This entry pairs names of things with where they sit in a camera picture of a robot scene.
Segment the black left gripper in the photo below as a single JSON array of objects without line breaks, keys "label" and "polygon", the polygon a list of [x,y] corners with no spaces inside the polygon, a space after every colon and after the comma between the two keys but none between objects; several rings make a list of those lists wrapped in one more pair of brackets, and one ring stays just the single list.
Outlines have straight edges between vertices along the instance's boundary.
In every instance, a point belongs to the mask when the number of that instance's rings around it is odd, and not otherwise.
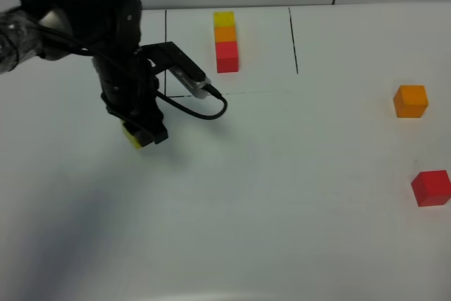
[{"label": "black left gripper", "polygon": [[[134,51],[95,50],[92,59],[101,84],[101,98],[106,110],[127,128],[127,138],[134,147],[156,145],[168,139],[163,114],[156,104],[159,81],[164,70],[158,60],[150,59],[156,47],[138,47]],[[140,128],[150,128],[150,133]]]}]

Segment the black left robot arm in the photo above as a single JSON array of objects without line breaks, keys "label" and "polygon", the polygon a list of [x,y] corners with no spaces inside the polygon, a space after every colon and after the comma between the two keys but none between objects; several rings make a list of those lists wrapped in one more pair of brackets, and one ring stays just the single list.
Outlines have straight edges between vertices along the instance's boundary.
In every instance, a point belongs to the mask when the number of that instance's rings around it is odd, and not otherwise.
[{"label": "black left robot arm", "polygon": [[92,57],[106,110],[140,146],[168,137],[156,104],[161,69],[141,46],[138,0],[20,0],[1,12],[1,72],[38,56]]}]

